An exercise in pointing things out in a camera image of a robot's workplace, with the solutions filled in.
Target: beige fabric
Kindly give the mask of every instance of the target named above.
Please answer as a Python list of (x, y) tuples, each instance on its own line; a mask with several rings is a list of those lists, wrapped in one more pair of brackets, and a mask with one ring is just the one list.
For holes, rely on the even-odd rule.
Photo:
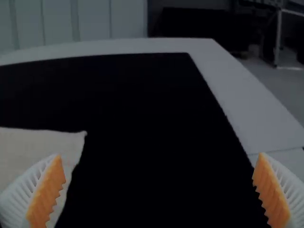
[(86, 132), (63, 133), (0, 127), (0, 191), (36, 162), (54, 153), (60, 154), (67, 182), (63, 185), (57, 205), (53, 207), (51, 220), (47, 222), (48, 228), (54, 227), (66, 201), (73, 168), (81, 157), (85, 136)]

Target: orange serrated pad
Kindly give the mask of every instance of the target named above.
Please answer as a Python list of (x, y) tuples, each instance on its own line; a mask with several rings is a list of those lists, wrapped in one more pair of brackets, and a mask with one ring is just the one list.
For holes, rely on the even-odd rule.
[(272, 228), (284, 228), (291, 217), (291, 213), (278, 179), (267, 158), (260, 153), (252, 176), (253, 185), (260, 193), (268, 224)]
[(56, 205), (56, 198), (60, 196), (62, 184), (66, 182), (60, 155), (52, 161), (43, 177), (43, 180), (35, 192), (32, 203), (26, 213), (26, 219), (32, 228), (45, 228), (49, 221), (49, 215)]

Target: white table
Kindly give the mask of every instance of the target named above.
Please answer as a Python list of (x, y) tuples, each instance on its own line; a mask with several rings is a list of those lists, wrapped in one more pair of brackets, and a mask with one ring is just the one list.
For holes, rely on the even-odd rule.
[[(63, 57), (157, 52), (187, 52), (191, 55), (253, 163), (259, 152), (304, 146), (304, 128), (298, 121), (212, 39), (117, 39), (36, 47), (1, 56), (0, 66)], [(293, 156), (286, 152), (284, 159), (293, 159)]]

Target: black foam mat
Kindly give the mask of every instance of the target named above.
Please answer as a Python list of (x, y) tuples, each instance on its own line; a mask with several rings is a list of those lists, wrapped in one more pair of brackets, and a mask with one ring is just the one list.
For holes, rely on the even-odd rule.
[(0, 82), (1, 126), (88, 132), (57, 228), (267, 227), (253, 168), (188, 54), (22, 63)]

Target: gray floor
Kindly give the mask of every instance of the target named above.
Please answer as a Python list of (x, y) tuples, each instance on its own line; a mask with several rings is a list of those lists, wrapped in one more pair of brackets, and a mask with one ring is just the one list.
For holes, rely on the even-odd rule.
[(304, 71), (275, 69), (257, 57), (239, 61), (304, 126)]

